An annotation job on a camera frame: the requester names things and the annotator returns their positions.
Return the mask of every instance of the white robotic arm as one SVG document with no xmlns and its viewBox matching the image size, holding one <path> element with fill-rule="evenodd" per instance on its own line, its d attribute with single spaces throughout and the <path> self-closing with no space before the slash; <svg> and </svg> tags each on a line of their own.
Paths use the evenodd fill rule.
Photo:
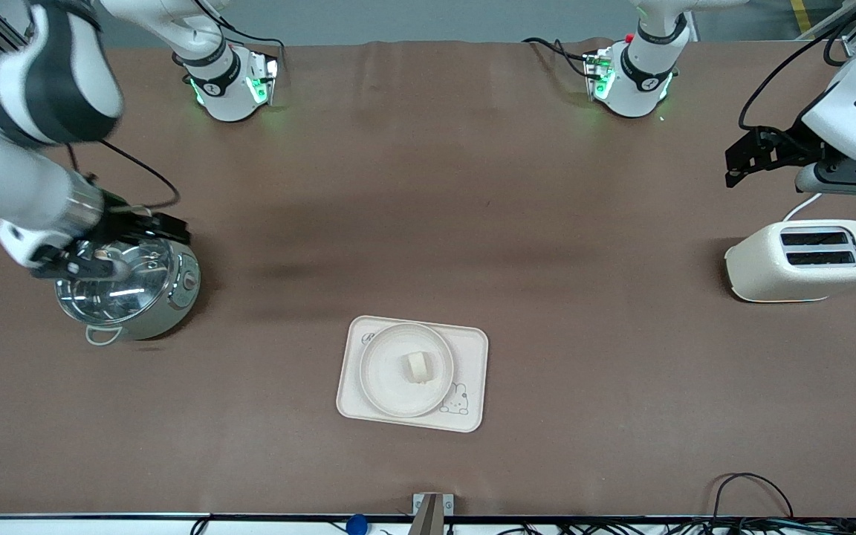
<svg viewBox="0 0 856 535">
<path fill-rule="evenodd" d="M 197 101 L 218 121 L 240 121 L 268 104 L 276 81 L 276 58 L 228 43 L 207 0 L 101 0 L 115 18 L 160 37 L 190 73 Z M 204 9 L 210 9 L 208 15 Z"/>
<path fill-rule="evenodd" d="M 587 65 L 598 80 L 588 84 L 591 95 L 625 117 L 650 113 L 666 97 L 675 62 L 689 43 L 686 11 L 720 10 L 748 0 L 629 0 L 639 11 L 632 41 L 619 41 L 598 51 Z"/>
<path fill-rule="evenodd" d="M 189 241 L 186 224 L 137 215 L 77 172 L 41 155 L 61 143 L 94 142 L 123 111 L 84 0 L 34 0 L 35 35 L 0 55 L 0 242 L 18 264 L 45 278 L 115 278 L 119 267 L 78 258 L 79 244 L 166 237 Z"/>
<path fill-rule="evenodd" d="M 726 151 L 726 163 L 728 187 L 752 172 L 801 166 L 799 192 L 856 194 L 856 54 L 794 126 L 748 126 Z"/>
</svg>

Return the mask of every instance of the green indicator light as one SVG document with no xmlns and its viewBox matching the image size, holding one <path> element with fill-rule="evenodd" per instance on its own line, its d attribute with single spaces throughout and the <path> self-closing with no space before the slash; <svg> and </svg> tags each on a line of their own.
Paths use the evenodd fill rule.
<svg viewBox="0 0 856 535">
<path fill-rule="evenodd" d="M 201 106 L 206 106 L 204 104 L 204 98 L 200 95 L 200 89 L 197 89 L 197 84 L 193 81 L 193 78 L 190 79 L 190 87 L 193 88 L 194 94 L 197 95 L 197 103 Z"/>
<path fill-rule="evenodd" d="M 266 89 L 263 82 L 247 78 L 247 85 L 253 95 L 253 100 L 255 100 L 257 104 L 266 102 Z"/>
<path fill-rule="evenodd" d="M 597 95 L 597 98 L 602 100 L 607 97 L 609 94 L 609 86 L 612 85 L 612 81 L 616 79 L 616 73 L 614 70 L 607 71 L 607 74 L 603 76 L 602 80 L 597 82 L 597 90 L 594 92 Z"/>
<path fill-rule="evenodd" d="M 663 91 L 659 94 L 659 100 L 666 98 L 666 93 L 669 92 L 669 82 L 672 82 L 672 74 L 670 74 L 669 77 L 666 78 L 666 81 L 663 82 Z"/>
</svg>

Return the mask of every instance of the floor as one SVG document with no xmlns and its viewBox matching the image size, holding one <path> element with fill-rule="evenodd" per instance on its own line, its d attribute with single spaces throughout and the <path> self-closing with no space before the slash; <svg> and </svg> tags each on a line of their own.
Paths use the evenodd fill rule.
<svg viewBox="0 0 856 535">
<path fill-rule="evenodd" d="M 14 26 L 23 26 L 20 0 L 0 0 Z M 704 41 L 794 39 L 840 0 L 750 0 L 732 10 L 697 13 Z M 99 9 L 109 47 L 160 47 L 152 34 Z M 289 45 L 356 45 L 370 41 L 513 42 L 526 37 L 582 41 L 619 38 L 636 27 L 635 9 L 625 0 L 238 0 L 224 16 L 242 30 L 272 36 Z"/>
</svg>

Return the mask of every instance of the pot handle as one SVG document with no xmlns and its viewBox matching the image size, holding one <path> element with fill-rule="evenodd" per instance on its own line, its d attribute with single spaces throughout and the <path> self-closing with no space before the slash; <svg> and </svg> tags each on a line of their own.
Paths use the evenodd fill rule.
<svg viewBox="0 0 856 535">
<path fill-rule="evenodd" d="M 121 333 L 123 331 L 125 331 L 125 329 L 123 329 L 122 326 L 115 326 L 115 328 L 102 328 L 102 326 L 88 325 L 85 327 L 85 340 L 88 340 L 88 343 L 92 346 L 110 346 L 116 341 L 116 339 L 121 337 Z M 106 341 L 98 342 L 94 339 L 94 333 L 96 332 L 109 332 L 112 333 L 112 335 Z"/>
</svg>

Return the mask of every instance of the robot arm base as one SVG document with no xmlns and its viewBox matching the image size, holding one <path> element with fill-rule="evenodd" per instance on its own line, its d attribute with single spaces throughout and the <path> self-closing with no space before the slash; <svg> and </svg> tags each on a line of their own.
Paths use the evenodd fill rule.
<svg viewBox="0 0 856 535">
<path fill-rule="evenodd" d="M 666 98 L 675 76 L 675 63 L 670 63 L 665 71 L 651 74 L 629 63 L 628 53 L 629 45 L 620 41 L 585 58 L 586 72 L 597 76 L 587 79 L 587 94 L 617 115 L 642 117 Z"/>
<path fill-rule="evenodd" d="M 241 121 L 271 105 L 276 87 L 279 61 L 272 56 L 248 50 L 242 45 L 228 47 L 231 65 L 218 76 L 200 75 L 203 68 L 187 66 L 197 102 L 218 121 Z"/>
</svg>

